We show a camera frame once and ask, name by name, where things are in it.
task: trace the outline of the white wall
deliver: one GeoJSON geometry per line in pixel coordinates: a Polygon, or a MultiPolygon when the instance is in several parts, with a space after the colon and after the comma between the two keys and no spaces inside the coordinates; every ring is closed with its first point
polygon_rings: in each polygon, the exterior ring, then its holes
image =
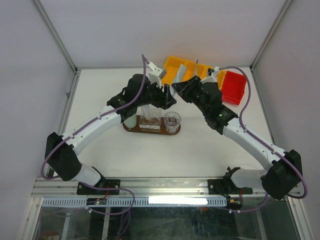
{"type": "Polygon", "coordinates": [[[285,0],[40,0],[77,67],[248,66],[285,0]]]}
{"type": "Polygon", "coordinates": [[[72,78],[29,0],[0,3],[0,235],[16,239],[72,78]]]}
{"type": "Polygon", "coordinates": [[[319,0],[294,1],[255,73],[276,144],[301,154],[304,204],[320,239],[319,13],[319,0]]]}

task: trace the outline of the orange storage bin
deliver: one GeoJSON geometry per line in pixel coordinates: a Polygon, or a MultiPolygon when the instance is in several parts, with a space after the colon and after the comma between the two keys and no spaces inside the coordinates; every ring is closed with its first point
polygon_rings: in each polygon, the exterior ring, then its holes
{"type": "MultiPolygon", "coordinates": [[[[195,75],[196,63],[194,61],[185,60],[175,56],[169,56],[164,64],[166,75],[161,80],[163,84],[171,85],[181,64],[186,66],[186,71],[182,82],[191,79],[195,75]]],[[[211,68],[211,66],[198,63],[196,66],[196,74],[203,79],[207,76],[208,68],[211,68]]]]}

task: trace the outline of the white tube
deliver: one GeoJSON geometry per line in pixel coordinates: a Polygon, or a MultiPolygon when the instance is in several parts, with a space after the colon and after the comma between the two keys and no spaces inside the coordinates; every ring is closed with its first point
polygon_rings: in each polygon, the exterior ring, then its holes
{"type": "Polygon", "coordinates": [[[100,174],[93,167],[85,165],[84,163],[81,164],[80,172],[72,178],[72,180],[76,180],[90,186],[96,185],[101,179],[100,174]]]}
{"type": "MultiPolygon", "coordinates": [[[[263,139],[258,134],[256,134],[251,129],[250,132],[253,132],[260,139],[263,139]]],[[[227,138],[235,141],[241,147],[244,148],[248,153],[250,153],[261,165],[268,171],[273,166],[273,161],[279,161],[280,157],[271,152],[268,148],[263,146],[260,142],[250,136],[245,130],[242,129],[239,122],[239,118],[234,118],[228,122],[228,125],[223,128],[223,135],[227,138]]],[[[268,145],[272,146],[274,151],[280,153],[282,156],[285,155],[285,150],[273,145],[270,142],[264,141],[268,145]]]]}
{"type": "Polygon", "coordinates": [[[114,108],[112,106],[104,106],[101,111],[99,111],[96,115],[88,119],[85,123],[81,124],[80,126],[76,127],[75,129],[69,132],[63,133],[62,139],[71,137],[71,139],[66,141],[66,144],[73,145],[72,150],[75,152],[77,156],[93,140],[95,140],[97,137],[99,137],[101,134],[103,134],[110,128],[121,123],[121,116],[116,112],[100,117],[102,114],[109,112],[113,109],[114,108]],[[86,124],[90,120],[97,117],[99,118],[99,120],[95,121],[94,123],[86,127],[83,131],[81,131],[79,134],[77,134],[75,137],[73,137],[73,133],[75,131],[77,131],[79,128],[81,128],[84,124],[86,124]]]}
{"type": "Polygon", "coordinates": [[[137,125],[137,114],[133,114],[131,117],[124,121],[124,125],[127,128],[132,129],[137,125]]]}

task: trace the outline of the wire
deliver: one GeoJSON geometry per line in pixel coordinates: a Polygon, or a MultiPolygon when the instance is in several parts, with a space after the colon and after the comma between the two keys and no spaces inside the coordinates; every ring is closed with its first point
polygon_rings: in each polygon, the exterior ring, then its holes
{"type": "Polygon", "coordinates": [[[237,198],[237,200],[241,200],[242,199],[242,188],[240,188],[240,195],[239,195],[239,197],[237,198]]]}
{"type": "MultiPolygon", "coordinates": [[[[107,111],[103,114],[101,114],[100,118],[101,117],[104,117],[108,114],[112,114],[116,111],[119,111],[121,109],[124,109],[128,106],[130,106],[131,104],[133,104],[137,99],[138,97],[140,96],[143,88],[144,88],[144,83],[145,83],[145,80],[146,80],[146,74],[147,74],[147,66],[146,66],[146,63],[148,63],[149,61],[146,59],[146,57],[142,54],[142,63],[143,63],[143,77],[142,77],[142,82],[141,82],[141,85],[140,85],[140,88],[139,88],[139,91],[137,92],[136,96],[128,103],[126,103],[125,105],[123,106],[120,106],[116,109],[113,109],[113,110],[110,110],[110,111],[107,111]]],[[[91,119],[90,121],[88,121],[86,124],[84,124],[82,127],[80,127],[77,131],[75,131],[72,135],[75,136],[77,135],[78,133],[80,133],[82,130],[84,130],[86,127],[88,127],[89,125],[91,125],[92,123],[94,123],[95,121],[99,120],[98,117],[95,117],[93,119],[91,119]]],[[[71,137],[68,136],[66,137],[64,140],[62,140],[57,146],[55,146],[55,148],[52,149],[52,151],[48,154],[48,156],[46,156],[46,158],[44,159],[44,162],[42,163],[42,166],[41,166],[41,170],[40,170],[40,174],[41,174],[41,177],[45,180],[52,180],[52,179],[56,179],[58,178],[59,176],[52,176],[52,177],[47,177],[45,176],[45,166],[48,162],[48,160],[51,158],[51,156],[64,144],[66,143],[68,140],[70,140],[71,137]]]]}
{"type": "Polygon", "coordinates": [[[288,194],[287,196],[291,197],[291,198],[294,198],[294,199],[303,199],[305,198],[307,195],[308,195],[308,187],[307,187],[307,183],[304,179],[304,177],[302,176],[302,174],[299,172],[299,170],[289,161],[287,160],[284,156],[282,156],[279,152],[276,152],[271,146],[269,146],[266,142],[264,142],[261,138],[259,138],[258,136],[256,136],[253,132],[251,132],[250,130],[248,130],[244,124],[244,121],[243,121],[243,114],[244,114],[244,111],[246,110],[248,104],[249,104],[249,101],[250,101],[250,98],[251,98],[251,84],[250,84],[250,81],[249,81],[249,78],[248,76],[246,75],[246,73],[239,67],[237,66],[227,66],[227,67],[224,67],[224,68],[220,68],[220,70],[225,70],[225,69],[236,69],[238,71],[240,71],[245,79],[246,79],[246,82],[248,83],[248,98],[246,100],[246,103],[244,105],[244,107],[242,108],[241,112],[240,112],[240,115],[239,115],[239,122],[240,122],[240,125],[241,127],[243,128],[243,130],[245,130],[251,137],[253,137],[255,140],[257,140],[260,144],[262,144],[263,146],[265,146],[267,149],[269,149],[271,152],[274,152],[274,154],[281,158],[286,164],[288,164],[292,169],[293,171],[295,172],[295,174],[300,178],[301,180],[301,183],[303,185],[303,188],[304,188],[304,192],[303,192],[303,195],[301,196],[294,196],[294,195],[291,195],[291,194],[288,194]]]}
{"type": "Polygon", "coordinates": [[[91,210],[92,210],[93,212],[97,213],[97,214],[102,214],[102,215],[107,215],[107,216],[114,216],[114,215],[124,214],[124,213],[128,212],[128,211],[132,208],[132,206],[135,204],[136,197],[135,197],[134,193],[133,193],[131,190],[129,190],[129,189],[121,188],[121,187],[119,187],[119,188],[102,188],[102,187],[95,187],[95,186],[91,186],[91,185],[89,185],[89,184],[86,184],[86,183],[84,183],[84,182],[81,182],[81,184],[84,185],[84,186],[86,186],[86,187],[88,187],[88,188],[92,188],[92,189],[94,189],[94,190],[100,190],[100,191],[126,191],[126,192],[129,192],[129,193],[132,195],[132,198],[133,198],[133,199],[132,199],[132,203],[131,203],[131,205],[130,205],[128,208],[126,208],[125,210],[120,211],[120,212],[115,212],[115,213],[109,213],[109,212],[100,212],[100,211],[97,211],[97,210],[94,210],[94,209],[91,208],[91,210]]]}
{"type": "Polygon", "coordinates": [[[131,220],[131,213],[130,213],[130,211],[128,211],[128,214],[126,215],[124,221],[123,221],[123,216],[124,216],[124,215],[121,216],[120,228],[119,228],[119,230],[118,230],[118,232],[117,232],[117,235],[116,235],[116,237],[115,237],[115,240],[119,240],[119,238],[126,232],[127,228],[129,227],[130,220],[131,220]]]}
{"type": "Polygon", "coordinates": [[[110,192],[110,191],[107,191],[107,192],[106,192],[106,194],[103,196],[103,199],[105,199],[105,198],[108,196],[109,192],[110,192]]]}
{"type": "Polygon", "coordinates": [[[266,195],[264,196],[264,199],[263,199],[262,203],[261,203],[259,206],[254,207],[254,208],[251,208],[251,209],[248,209],[248,210],[239,210],[239,211],[238,211],[238,210],[232,210],[232,209],[226,209],[226,208],[222,208],[222,209],[227,210],[227,211],[230,211],[230,210],[231,210],[231,212],[233,212],[233,213],[250,213],[250,212],[254,212],[254,211],[262,208],[262,207],[267,203],[268,197],[269,197],[269,195],[266,194],[266,195]]]}

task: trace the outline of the white table surface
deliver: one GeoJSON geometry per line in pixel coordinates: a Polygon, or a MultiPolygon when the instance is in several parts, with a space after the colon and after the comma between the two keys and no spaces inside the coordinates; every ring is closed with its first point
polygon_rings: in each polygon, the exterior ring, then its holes
{"type": "MultiPolygon", "coordinates": [[[[250,69],[252,95],[244,113],[244,122],[265,140],[271,141],[250,69]]],[[[80,125],[106,105],[127,86],[138,69],[82,70],[72,103],[66,131],[80,125]]],[[[240,106],[224,103],[237,114],[247,100],[248,85],[240,106]]],[[[227,167],[261,169],[249,153],[232,140],[207,126],[194,104],[185,103],[178,95],[177,104],[166,112],[181,116],[181,131],[174,136],[127,132],[122,125],[103,133],[78,156],[96,167],[106,177],[221,177],[227,167]]]]}

